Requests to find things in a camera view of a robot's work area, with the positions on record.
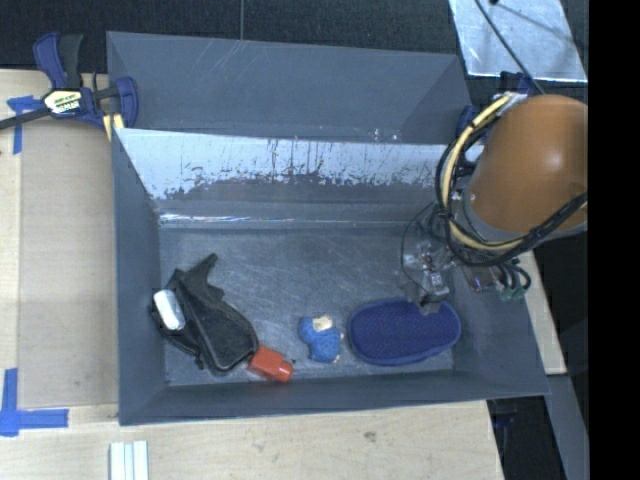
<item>white object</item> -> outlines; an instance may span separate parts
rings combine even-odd
[[[170,331],[179,331],[185,326],[184,314],[176,294],[171,290],[160,290],[153,295],[162,323]]]
[[[149,457],[146,441],[111,443],[109,480],[149,480]]]

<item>blue tape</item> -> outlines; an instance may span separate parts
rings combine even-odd
[[[44,104],[33,96],[20,96],[18,98],[9,98],[7,105],[13,110],[16,115],[20,115],[26,111],[39,110],[44,108]],[[17,155],[22,151],[22,125],[16,126],[13,134],[13,154]]]
[[[2,410],[0,410],[0,436],[15,437],[22,429],[68,427],[69,409],[18,409],[18,369],[4,372]]]

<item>gray bin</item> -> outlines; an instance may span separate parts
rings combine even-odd
[[[400,241],[433,198],[435,165],[469,102],[457,57],[111,33],[109,75],[140,96],[113,138],[120,423],[373,409],[548,392],[526,305],[454,275],[462,336],[405,367],[358,360],[348,340],[315,363],[302,316],[401,296]],[[238,366],[199,370],[148,308],[175,268],[219,256],[209,281],[288,384]]]

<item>blue slipper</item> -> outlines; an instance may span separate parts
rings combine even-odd
[[[415,363],[439,354],[458,341],[461,331],[460,318],[448,303],[423,315],[404,298],[365,304],[347,322],[354,353],[381,366]]]

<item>yellow cable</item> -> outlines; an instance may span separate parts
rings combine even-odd
[[[471,135],[471,133],[483,128],[484,126],[486,126],[487,124],[489,124],[493,118],[495,117],[496,113],[506,104],[508,103],[511,98],[513,97],[513,94],[506,94],[504,96],[502,96],[501,98],[498,98],[496,101],[494,101],[491,105],[489,105],[488,107],[486,107],[482,112],[480,112],[474,119],[473,121],[471,121],[471,124],[469,126],[467,126],[464,131],[460,134],[460,136],[456,139],[456,144],[454,145],[453,149],[451,150],[448,158],[447,158],[447,162],[444,168],[444,172],[442,174],[443,180],[442,180],[442,201],[444,203],[445,206],[445,210],[448,210],[448,202],[449,202],[449,189],[450,189],[450,183],[451,183],[451,177],[453,176],[453,166],[455,165],[455,162],[460,154],[460,150],[464,147],[464,145],[466,144],[467,139],[469,138],[469,136]],[[519,244],[520,242],[522,242],[524,237],[520,237],[520,238],[514,238],[511,240],[507,240],[507,241],[501,241],[501,242],[487,242],[487,243],[483,243],[483,242],[478,242],[477,240],[474,240],[470,237],[468,237],[467,235],[465,235],[464,233],[462,233],[462,231],[460,230],[459,226],[449,220],[449,229],[451,230],[451,233],[453,234],[453,236],[458,239],[458,241],[462,242],[463,244],[469,246],[469,247],[473,247],[475,249],[481,249],[481,250],[485,250],[485,251],[500,251],[500,250],[504,250],[504,249],[509,249],[511,247],[513,247],[514,245]]]

